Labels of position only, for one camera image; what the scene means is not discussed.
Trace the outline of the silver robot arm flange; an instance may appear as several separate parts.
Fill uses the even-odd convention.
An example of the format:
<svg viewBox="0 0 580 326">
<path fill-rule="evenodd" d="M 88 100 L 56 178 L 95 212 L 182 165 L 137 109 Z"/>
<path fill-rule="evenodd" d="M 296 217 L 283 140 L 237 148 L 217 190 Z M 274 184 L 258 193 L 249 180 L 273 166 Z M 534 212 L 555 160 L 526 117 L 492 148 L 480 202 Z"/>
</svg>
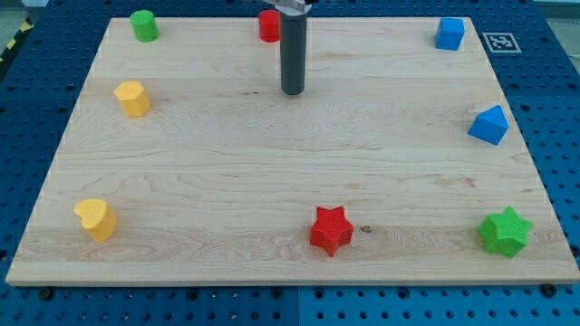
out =
<svg viewBox="0 0 580 326">
<path fill-rule="evenodd" d="M 317 3 L 317 0 L 262 0 L 265 3 L 274 5 L 276 7 L 284 8 L 285 10 L 294 10 L 299 14 L 307 12 L 312 4 Z"/>
</svg>

